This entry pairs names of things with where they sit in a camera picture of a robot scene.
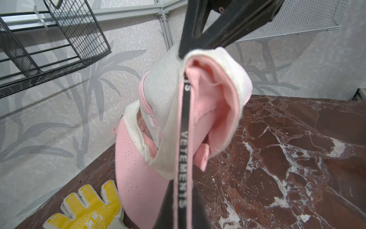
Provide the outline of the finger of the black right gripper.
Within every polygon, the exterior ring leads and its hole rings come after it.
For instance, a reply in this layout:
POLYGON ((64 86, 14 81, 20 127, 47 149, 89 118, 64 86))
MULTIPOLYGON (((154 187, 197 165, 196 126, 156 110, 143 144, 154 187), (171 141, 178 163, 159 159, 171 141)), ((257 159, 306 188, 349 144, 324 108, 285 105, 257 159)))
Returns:
POLYGON ((227 47, 238 39, 271 22, 284 1, 199 1, 203 16, 199 18, 197 34, 200 49, 227 47), (205 31, 210 11, 220 16, 205 31))
POLYGON ((211 11, 209 0, 189 0, 178 55, 181 59, 192 50, 207 49, 203 30, 211 11))

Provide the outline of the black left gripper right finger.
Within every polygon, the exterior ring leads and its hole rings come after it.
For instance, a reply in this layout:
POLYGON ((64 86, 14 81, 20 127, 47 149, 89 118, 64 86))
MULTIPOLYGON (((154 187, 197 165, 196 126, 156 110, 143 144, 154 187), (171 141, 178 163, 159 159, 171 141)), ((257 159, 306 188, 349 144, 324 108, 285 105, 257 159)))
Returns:
POLYGON ((195 183, 193 184, 192 192, 192 228, 211 229, 211 224, 205 212, 204 203, 195 183))

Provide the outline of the pink baseball cap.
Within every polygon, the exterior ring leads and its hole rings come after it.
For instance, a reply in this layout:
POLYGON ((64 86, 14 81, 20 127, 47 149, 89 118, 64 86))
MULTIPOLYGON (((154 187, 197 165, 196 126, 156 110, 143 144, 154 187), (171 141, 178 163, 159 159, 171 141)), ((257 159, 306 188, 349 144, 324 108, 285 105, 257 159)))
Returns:
POLYGON ((192 229, 193 167, 224 151, 251 97, 252 82, 226 49, 174 45, 139 85, 115 129, 115 172, 127 216, 152 229, 174 181, 174 229, 192 229))

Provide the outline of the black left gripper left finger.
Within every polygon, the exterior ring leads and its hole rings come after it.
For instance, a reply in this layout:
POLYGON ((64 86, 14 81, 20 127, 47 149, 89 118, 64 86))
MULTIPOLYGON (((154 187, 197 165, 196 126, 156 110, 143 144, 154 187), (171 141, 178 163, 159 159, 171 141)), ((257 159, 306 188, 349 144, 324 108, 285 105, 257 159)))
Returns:
POLYGON ((168 184, 165 197, 153 229, 174 228, 174 200, 174 181, 171 180, 168 184))

